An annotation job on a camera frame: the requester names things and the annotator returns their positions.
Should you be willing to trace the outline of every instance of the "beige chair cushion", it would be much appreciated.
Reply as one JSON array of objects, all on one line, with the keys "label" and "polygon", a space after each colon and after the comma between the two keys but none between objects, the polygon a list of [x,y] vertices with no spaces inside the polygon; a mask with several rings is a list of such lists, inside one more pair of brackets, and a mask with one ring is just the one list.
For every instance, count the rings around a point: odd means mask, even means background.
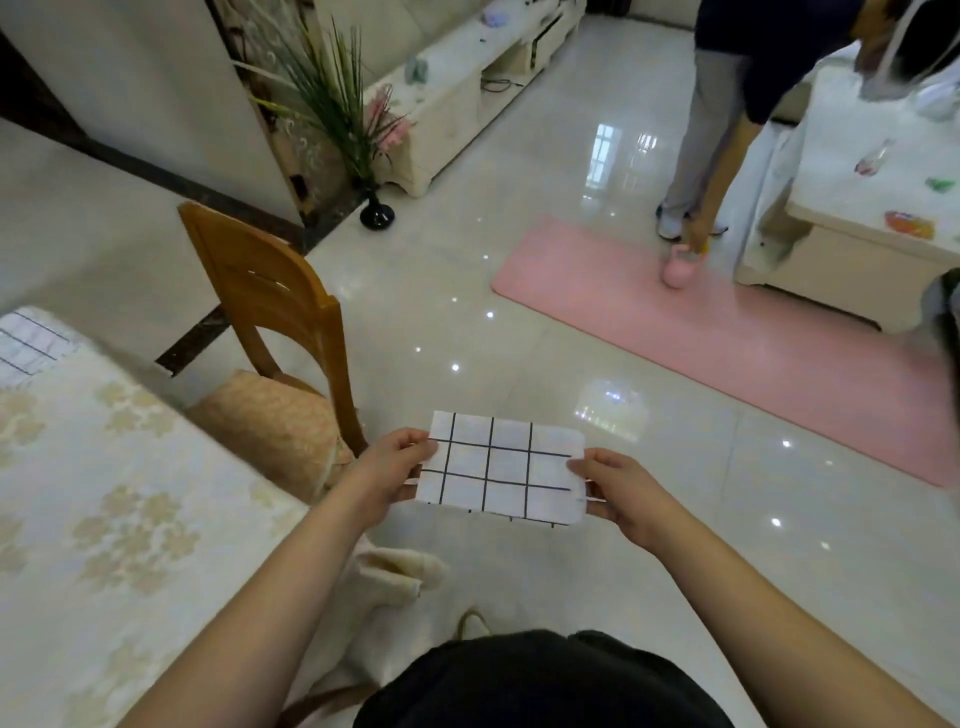
[{"label": "beige chair cushion", "polygon": [[186,415],[305,503],[319,500],[354,459],[327,398],[253,372],[236,372]]}]

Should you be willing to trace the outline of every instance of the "hand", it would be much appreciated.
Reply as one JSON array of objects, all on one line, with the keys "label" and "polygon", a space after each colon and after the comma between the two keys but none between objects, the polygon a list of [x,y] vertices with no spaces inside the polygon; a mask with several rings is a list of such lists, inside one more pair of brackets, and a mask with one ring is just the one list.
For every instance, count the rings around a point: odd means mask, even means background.
[{"label": "hand", "polygon": [[587,513],[613,521],[623,535],[640,548],[653,551],[658,534],[684,507],[632,457],[602,448],[590,448],[583,460],[566,466],[587,481]]},{"label": "hand", "polygon": [[694,253],[705,253],[709,247],[712,228],[713,222],[703,216],[684,220],[683,243],[690,246],[690,250]]},{"label": "hand", "polygon": [[437,443],[422,429],[404,427],[384,435],[370,445],[333,489],[349,497],[363,530],[373,528],[387,517],[390,506],[410,500],[416,485],[403,481],[416,477],[420,463],[437,451]]}]

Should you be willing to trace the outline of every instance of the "chair backrest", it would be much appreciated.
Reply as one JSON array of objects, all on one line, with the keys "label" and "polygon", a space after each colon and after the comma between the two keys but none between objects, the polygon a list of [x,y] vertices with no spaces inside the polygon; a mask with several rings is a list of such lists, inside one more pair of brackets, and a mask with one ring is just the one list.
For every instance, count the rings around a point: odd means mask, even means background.
[{"label": "chair backrest", "polygon": [[302,255],[282,240],[195,202],[180,205],[180,219],[257,373],[316,392],[280,370],[257,327],[304,347],[329,382],[344,440],[359,455],[367,443],[350,392],[340,302],[324,290]]}]

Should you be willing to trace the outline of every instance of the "person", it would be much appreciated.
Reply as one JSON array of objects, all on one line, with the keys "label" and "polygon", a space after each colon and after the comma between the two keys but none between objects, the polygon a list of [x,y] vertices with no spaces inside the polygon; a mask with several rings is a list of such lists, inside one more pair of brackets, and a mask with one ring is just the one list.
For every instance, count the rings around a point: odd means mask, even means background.
[{"label": "person", "polygon": [[[354,543],[413,497],[412,468],[437,444],[416,429],[372,445],[121,720],[121,728],[270,728]],[[781,728],[947,728],[913,694],[779,592],[635,460],[589,449],[568,467],[616,524],[657,557]],[[606,635],[546,631],[427,652],[360,709],[357,728],[730,726],[669,661]]]},{"label": "person", "polygon": [[[657,208],[671,242],[663,282],[683,288],[711,236],[747,150],[783,95],[823,57],[859,40],[855,68],[876,72],[914,0],[703,0],[694,35],[696,83],[673,181]],[[960,54],[960,0],[925,0],[904,19],[898,71],[918,83]]]}]

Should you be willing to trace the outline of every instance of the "black vase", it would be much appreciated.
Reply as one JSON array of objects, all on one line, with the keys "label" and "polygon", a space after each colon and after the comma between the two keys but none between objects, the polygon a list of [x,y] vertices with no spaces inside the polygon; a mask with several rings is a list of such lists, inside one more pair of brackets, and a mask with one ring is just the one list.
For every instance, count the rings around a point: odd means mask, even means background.
[{"label": "black vase", "polygon": [[367,206],[360,210],[360,222],[367,230],[386,230],[394,223],[396,214],[389,205],[384,205],[376,196],[376,191],[367,190]]}]

